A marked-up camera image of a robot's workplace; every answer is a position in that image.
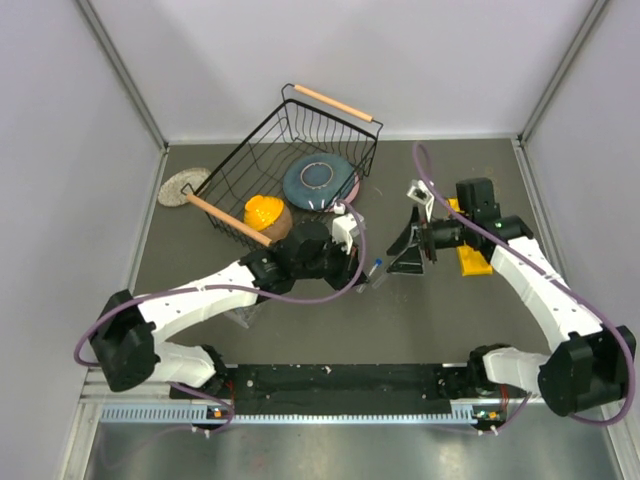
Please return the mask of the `yellow test tube rack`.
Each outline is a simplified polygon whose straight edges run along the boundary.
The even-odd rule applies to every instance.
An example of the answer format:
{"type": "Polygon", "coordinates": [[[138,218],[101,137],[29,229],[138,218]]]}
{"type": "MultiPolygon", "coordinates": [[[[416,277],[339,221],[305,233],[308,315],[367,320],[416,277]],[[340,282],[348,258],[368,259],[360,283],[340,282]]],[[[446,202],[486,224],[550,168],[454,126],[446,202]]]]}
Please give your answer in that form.
{"type": "Polygon", "coordinates": [[[461,274],[463,276],[485,276],[492,275],[493,268],[485,260],[483,255],[464,244],[456,248],[461,274]]]}

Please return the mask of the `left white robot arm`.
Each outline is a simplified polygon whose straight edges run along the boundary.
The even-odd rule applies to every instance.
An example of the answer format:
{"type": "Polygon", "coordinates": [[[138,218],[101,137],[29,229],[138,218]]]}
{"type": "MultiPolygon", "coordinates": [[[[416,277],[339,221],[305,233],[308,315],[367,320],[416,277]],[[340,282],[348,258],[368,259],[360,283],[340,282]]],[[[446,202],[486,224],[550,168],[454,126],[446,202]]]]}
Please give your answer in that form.
{"type": "Polygon", "coordinates": [[[172,337],[266,300],[290,303],[289,293],[301,280],[323,280],[336,293],[362,283],[354,242],[361,231],[351,214],[331,226],[305,221],[273,245],[182,287],[138,297],[128,290],[113,294],[88,336],[110,390],[125,392],[153,380],[181,383],[209,397],[220,394],[227,373],[216,350],[177,345],[172,337]]]}

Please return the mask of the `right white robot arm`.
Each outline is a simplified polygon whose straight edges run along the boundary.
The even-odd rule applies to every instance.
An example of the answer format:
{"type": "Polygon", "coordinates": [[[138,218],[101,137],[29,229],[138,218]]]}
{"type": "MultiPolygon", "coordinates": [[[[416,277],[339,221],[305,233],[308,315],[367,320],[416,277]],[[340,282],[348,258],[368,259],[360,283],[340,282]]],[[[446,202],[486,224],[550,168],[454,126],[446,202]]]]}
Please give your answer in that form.
{"type": "Polygon", "coordinates": [[[389,247],[391,274],[421,275],[444,249],[459,250],[465,275],[500,275],[519,296],[544,334],[549,354],[521,352],[506,344],[481,346],[467,362],[467,384],[487,396],[502,384],[542,397],[566,417],[626,401],[636,341],[628,328],[605,327],[576,298],[542,252],[532,230],[517,215],[504,216],[487,178],[460,181],[448,201],[448,216],[432,214],[431,186],[411,182],[414,205],[407,226],[389,247]]]}

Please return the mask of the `blue capped tube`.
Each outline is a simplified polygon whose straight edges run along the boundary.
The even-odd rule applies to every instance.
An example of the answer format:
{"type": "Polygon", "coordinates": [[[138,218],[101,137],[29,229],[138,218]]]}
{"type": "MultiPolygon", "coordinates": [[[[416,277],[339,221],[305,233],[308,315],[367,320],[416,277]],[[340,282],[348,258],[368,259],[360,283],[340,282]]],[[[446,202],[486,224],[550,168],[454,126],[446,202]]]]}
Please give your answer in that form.
{"type": "Polygon", "coordinates": [[[356,287],[357,293],[362,293],[367,288],[367,286],[371,283],[371,277],[380,268],[382,263],[383,261],[380,258],[377,258],[375,260],[371,268],[365,273],[364,279],[356,287]]]}
{"type": "Polygon", "coordinates": [[[378,289],[388,278],[388,273],[381,274],[372,284],[373,289],[378,289]]]}

